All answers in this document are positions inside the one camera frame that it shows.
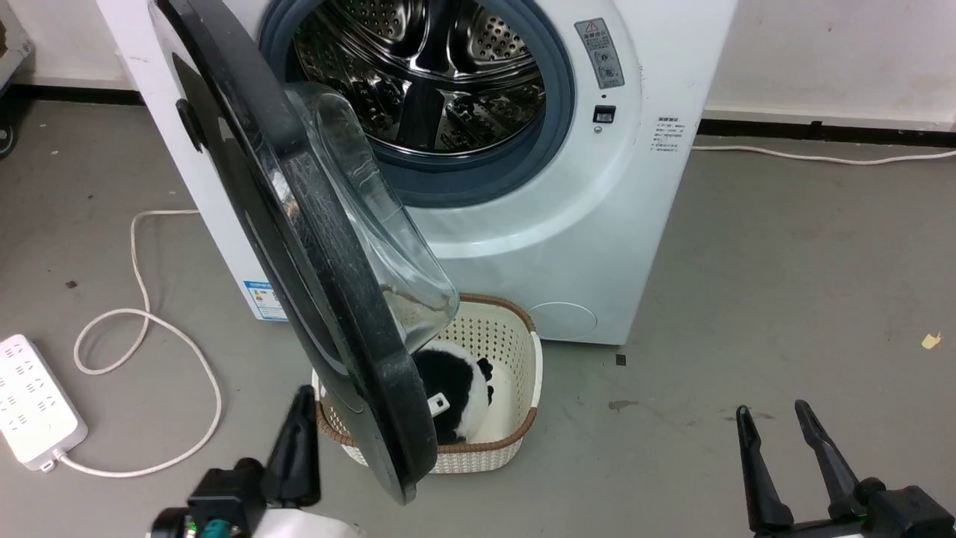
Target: white cable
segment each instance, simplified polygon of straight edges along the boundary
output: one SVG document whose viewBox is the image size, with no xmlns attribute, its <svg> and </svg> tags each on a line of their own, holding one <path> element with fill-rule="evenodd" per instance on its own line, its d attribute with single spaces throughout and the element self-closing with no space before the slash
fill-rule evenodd
<svg viewBox="0 0 956 538">
<path fill-rule="evenodd" d="M 692 146 L 691 149 L 697 151 L 752 151 L 754 153 L 763 153 L 774 157 L 783 157 L 784 159 L 795 159 L 797 161 L 822 161 L 824 163 L 837 163 L 838 165 L 856 165 L 858 167 L 870 167 L 873 165 L 885 165 L 887 163 L 898 163 L 901 161 L 929 161 L 932 159 L 945 159 L 956 155 L 956 150 L 945 153 L 929 153 L 927 155 L 900 155 L 898 157 L 887 157 L 885 159 L 876 159 L 874 161 L 854 161 L 852 159 L 838 159 L 837 157 L 823 157 L 819 155 L 797 155 L 794 153 L 784 153 L 782 151 L 773 151 L 755 146 Z"/>
<path fill-rule="evenodd" d="M 92 322 L 90 322 L 85 327 L 83 327 L 83 330 L 80 331 L 79 336 L 76 337 L 76 344 L 73 346 L 73 360 L 76 363 L 76 367 L 79 368 L 80 371 L 82 371 L 83 373 L 88 373 L 90 375 L 103 375 L 104 373 L 113 371 L 119 368 L 127 360 L 129 360 L 129 358 L 133 355 L 133 353 L 135 353 L 136 350 L 140 347 L 140 344 L 142 343 L 142 339 L 145 338 L 146 336 L 146 329 L 149 327 L 149 322 L 150 321 L 156 322 L 157 324 L 162 325 L 166 327 L 167 329 L 169 329 L 169 331 L 175 334 L 176 336 L 182 338 L 183 341 L 186 342 L 189 345 L 189 347 L 192 348 L 193 352 L 196 353 L 196 357 L 199 359 L 200 364 L 203 365 L 203 370 L 206 371 L 206 375 L 209 377 L 209 383 L 212 384 L 212 390 L 213 392 L 215 392 L 215 396 L 216 396 L 216 413 L 212 418 L 212 424 L 209 425 L 209 429 L 206 431 L 206 434 L 203 436 L 203 438 L 199 439 L 199 442 L 193 445 L 193 447 L 190 448 L 189 450 L 183 452 L 176 458 L 173 458 L 172 460 L 169 460 L 165 463 L 160 463 L 159 465 L 153 465 L 152 467 L 142 469 L 139 471 L 127 471 L 127 472 L 100 471 L 100 470 L 91 469 L 85 465 L 76 463 L 75 461 L 70 460 L 66 456 L 66 454 L 63 454 L 62 452 L 56 453 L 56 456 L 59 458 L 60 461 L 62 461 L 63 463 L 65 463 L 66 465 L 70 467 L 73 467 L 77 471 L 81 471 L 83 473 L 95 475 L 98 477 L 110 478 L 110 479 L 128 479 L 128 478 L 141 477 L 144 475 L 152 474 L 157 471 L 162 471 L 163 469 L 171 467 L 179 463 L 180 461 L 183 461 L 186 458 L 189 458 L 196 452 L 198 452 L 201 448 L 203 448 L 204 445 L 206 445 L 209 439 L 212 438 L 212 435 L 215 433 L 216 428 L 219 426 L 219 419 L 222 417 L 222 413 L 223 413 L 223 396 L 222 396 L 222 393 L 219 391 L 219 383 L 216 382 L 216 377 L 212 373 L 212 368 L 209 367 L 209 362 L 206 360 L 206 357 L 203 355 L 203 352 L 199 349 L 199 346 L 196 346 L 196 343 L 193 342 L 192 339 L 186 336 L 185 333 L 183 333 L 180 329 L 176 328 L 175 326 L 171 325 L 170 323 L 160 319 L 159 317 L 151 313 L 150 306 L 149 306 L 149 294 L 146 292 L 146 284 L 142 281 L 142 275 L 140 274 L 140 265 L 136 256 L 136 225 L 141 218 L 143 218 L 144 216 L 150 216 L 150 215 L 156 215 L 156 214 L 196 214 L 196 213 L 198 213 L 198 211 L 196 210 L 151 211 L 151 212 L 140 213 L 133 218 L 133 222 L 130 224 L 130 227 L 129 227 L 129 243 L 130 243 L 130 249 L 132 250 L 132 256 L 133 256 L 133 272 L 136 274 L 136 281 L 139 283 L 140 291 L 142 292 L 143 310 L 139 310 L 138 308 L 117 308 L 116 310 L 110 310 L 109 312 L 105 312 L 97 316 Z M 133 346 L 130 347 L 129 350 L 126 351 L 126 353 L 122 357 L 120 357 L 120 359 L 117 362 L 113 363 L 112 365 L 106 368 L 95 370 L 95 369 L 90 369 L 83 366 L 83 363 L 79 360 L 79 347 L 82 345 L 83 339 L 86 337 L 86 334 L 90 331 L 91 328 L 93 328 L 94 325 L 105 320 L 106 318 L 117 316 L 119 314 L 134 314 L 134 315 L 143 317 L 142 328 L 140 329 L 140 335 L 137 336 L 136 338 L 136 342 L 133 343 Z"/>
</svg>

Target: black baseboard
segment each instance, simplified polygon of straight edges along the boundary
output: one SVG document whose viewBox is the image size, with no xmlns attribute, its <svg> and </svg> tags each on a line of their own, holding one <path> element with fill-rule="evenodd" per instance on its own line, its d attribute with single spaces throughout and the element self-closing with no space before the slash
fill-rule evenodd
<svg viewBox="0 0 956 538">
<path fill-rule="evenodd" d="M 59 86 L 14 84 L 7 91 L 10 99 L 89 102 L 142 106 L 142 97 L 133 90 L 104 90 Z M 824 125 L 823 122 L 765 123 L 735 120 L 701 120 L 697 134 L 726 137 L 785 138 L 897 146 L 956 147 L 956 132 L 872 129 Z"/>
</svg>

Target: black and white plush toy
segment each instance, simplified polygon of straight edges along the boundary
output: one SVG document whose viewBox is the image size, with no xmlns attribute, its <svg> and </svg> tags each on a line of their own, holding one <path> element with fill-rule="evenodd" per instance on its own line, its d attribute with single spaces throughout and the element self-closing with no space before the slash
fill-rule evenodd
<svg viewBox="0 0 956 538">
<path fill-rule="evenodd" d="M 438 444 L 471 441 L 485 421 L 494 394 L 488 384 L 491 363 L 475 360 L 465 348 L 444 340 L 432 340 L 412 358 L 425 395 L 440 410 L 434 417 Z"/>
</svg>

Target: warning label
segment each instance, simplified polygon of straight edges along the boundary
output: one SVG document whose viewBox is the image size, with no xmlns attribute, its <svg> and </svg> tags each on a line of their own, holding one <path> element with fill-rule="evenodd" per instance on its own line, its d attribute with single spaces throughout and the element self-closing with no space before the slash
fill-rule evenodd
<svg viewBox="0 0 956 538">
<path fill-rule="evenodd" d="M 246 289 L 249 290 L 250 295 L 252 295 L 252 301 L 255 303 L 256 308 L 259 309 L 259 314 L 262 315 L 263 320 L 273 322 L 287 322 L 289 320 L 289 318 L 286 317 L 285 311 L 282 310 L 282 304 L 280 304 L 278 298 L 275 297 L 272 284 L 246 280 Z"/>
<path fill-rule="evenodd" d="M 651 149 L 665 153 L 676 152 L 686 131 L 687 126 L 680 118 L 673 116 L 658 117 L 657 124 L 654 125 L 654 139 L 651 142 Z"/>
<path fill-rule="evenodd" d="M 611 33 L 604 19 L 582 20 L 575 23 L 575 30 L 584 42 L 584 48 L 591 57 L 595 68 L 597 86 L 600 89 L 617 88 L 624 85 L 624 73 L 620 70 L 618 50 L 614 47 Z"/>
</svg>

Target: gray sticker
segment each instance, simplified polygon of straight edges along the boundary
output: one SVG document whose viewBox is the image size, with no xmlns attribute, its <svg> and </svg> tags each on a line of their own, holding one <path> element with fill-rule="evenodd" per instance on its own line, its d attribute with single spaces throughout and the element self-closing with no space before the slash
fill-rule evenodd
<svg viewBox="0 0 956 538">
<path fill-rule="evenodd" d="M 624 73 L 620 70 L 618 50 L 614 48 L 614 40 L 607 31 L 604 19 L 582 20 L 575 23 L 575 30 L 584 42 L 584 48 L 591 57 L 591 65 L 595 68 L 597 86 L 600 89 L 617 88 L 624 85 Z"/>
</svg>

